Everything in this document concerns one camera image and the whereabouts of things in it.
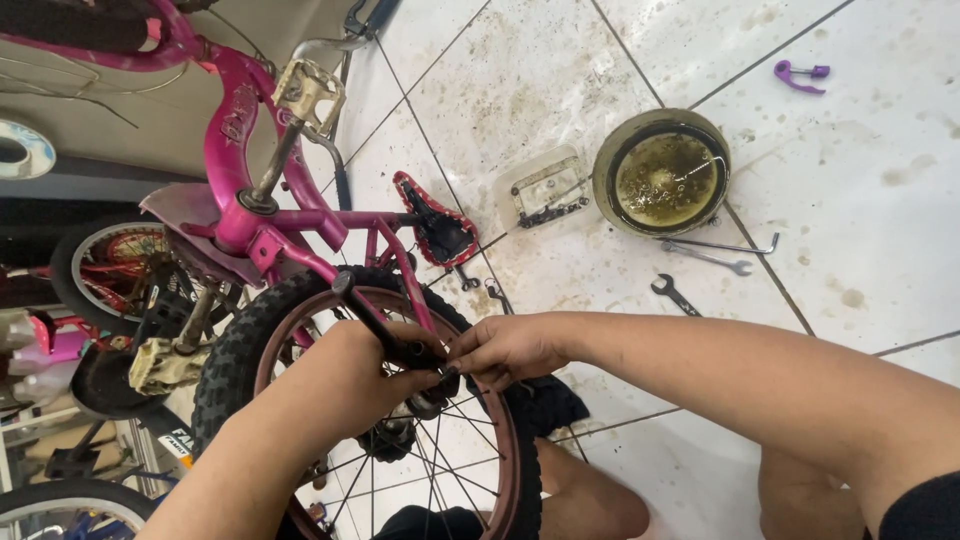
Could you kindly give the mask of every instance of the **combination wrench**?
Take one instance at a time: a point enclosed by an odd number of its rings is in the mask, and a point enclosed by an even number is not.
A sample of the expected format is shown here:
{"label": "combination wrench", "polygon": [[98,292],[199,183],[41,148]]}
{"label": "combination wrench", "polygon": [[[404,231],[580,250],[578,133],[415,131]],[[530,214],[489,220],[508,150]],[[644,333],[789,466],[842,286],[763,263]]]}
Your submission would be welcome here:
{"label": "combination wrench", "polygon": [[666,285],[664,285],[663,287],[658,287],[650,283],[650,288],[654,289],[654,292],[662,296],[668,297],[670,300],[673,301],[674,304],[679,306],[680,309],[682,309],[684,313],[686,313],[687,315],[691,317],[703,317],[703,315],[700,314],[700,311],[697,311],[696,307],[690,305],[690,302],[688,302],[686,298],[684,298],[684,295],[680,294],[680,292],[678,292],[677,289],[673,288],[673,276],[669,274],[657,274],[657,275],[660,276],[666,282]]}
{"label": "combination wrench", "polygon": [[726,260],[725,258],[714,257],[706,253],[699,251],[693,251],[691,249],[682,248],[677,244],[673,243],[671,240],[666,240],[663,242],[660,247],[665,252],[676,252],[682,255],[687,255],[693,258],[698,258],[700,260],[705,260],[707,262],[712,262],[714,264],[719,264],[721,266],[726,266],[733,270],[734,274],[737,276],[749,276],[753,274],[750,270],[747,270],[747,266],[753,266],[754,264],[748,260]]}

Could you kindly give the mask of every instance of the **purple quick release lever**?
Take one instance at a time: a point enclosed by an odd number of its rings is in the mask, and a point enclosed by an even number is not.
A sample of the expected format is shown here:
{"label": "purple quick release lever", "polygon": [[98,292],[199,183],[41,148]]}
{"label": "purple quick release lever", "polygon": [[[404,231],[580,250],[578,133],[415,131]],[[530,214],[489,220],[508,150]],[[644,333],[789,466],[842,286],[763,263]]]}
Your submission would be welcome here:
{"label": "purple quick release lever", "polygon": [[793,69],[790,67],[789,60],[778,61],[777,65],[774,66],[774,75],[776,75],[781,81],[787,83],[787,85],[791,88],[796,88],[797,90],[811,94],[827,93],[826,90],[821,90],[820,88],[814,86],[803,86],[794,83],[793,79],[790,77],[792,73],[809,75],[811,79],[823,79],[830,74],[830,66],[814,65],[813,69]]}

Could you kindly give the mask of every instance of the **bicycle pedal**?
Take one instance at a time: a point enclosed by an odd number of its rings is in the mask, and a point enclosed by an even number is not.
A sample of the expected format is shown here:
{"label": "bicycle pedal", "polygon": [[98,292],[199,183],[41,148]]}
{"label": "bicycle pedal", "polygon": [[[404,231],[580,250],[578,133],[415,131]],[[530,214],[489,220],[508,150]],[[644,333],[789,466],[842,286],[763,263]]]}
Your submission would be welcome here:
{"label": "bicycle pedal", "polygon": [[[347,99],[344,84],[335,75],[308,59],[292,59],[271,96],[277,107],[285,107],[308,123],[319,134],[326,136]],[[317,104],[333,102],[323,121],[317,116]]]}

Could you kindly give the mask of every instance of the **leg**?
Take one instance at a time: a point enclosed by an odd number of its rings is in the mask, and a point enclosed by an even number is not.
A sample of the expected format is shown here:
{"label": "leg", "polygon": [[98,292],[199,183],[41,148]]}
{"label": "leg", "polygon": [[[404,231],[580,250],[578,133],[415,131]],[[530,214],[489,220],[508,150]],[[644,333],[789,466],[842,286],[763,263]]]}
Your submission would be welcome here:
{"label": "leg", "polygon": [[636,493],[546,439],[536,439],[543,500],[540,540],[625,540],[647,529]]}
{"label": "leg", "polygon": [[763,447],[758,491],[767,540],[861,540],[866,528],[853,492],[815,467]]}

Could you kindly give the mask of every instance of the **black shorts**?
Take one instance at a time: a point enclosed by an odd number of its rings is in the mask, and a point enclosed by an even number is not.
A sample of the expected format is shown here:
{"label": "black shorts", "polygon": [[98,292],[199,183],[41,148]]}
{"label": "black shorts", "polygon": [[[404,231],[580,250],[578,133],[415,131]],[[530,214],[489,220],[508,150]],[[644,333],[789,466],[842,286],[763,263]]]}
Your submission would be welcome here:
{"label": "black shorts", "polygon": [[479,540],[482,535],[480,518],[465,508],[433,512],[422,506],[404,506],[372,540]]}

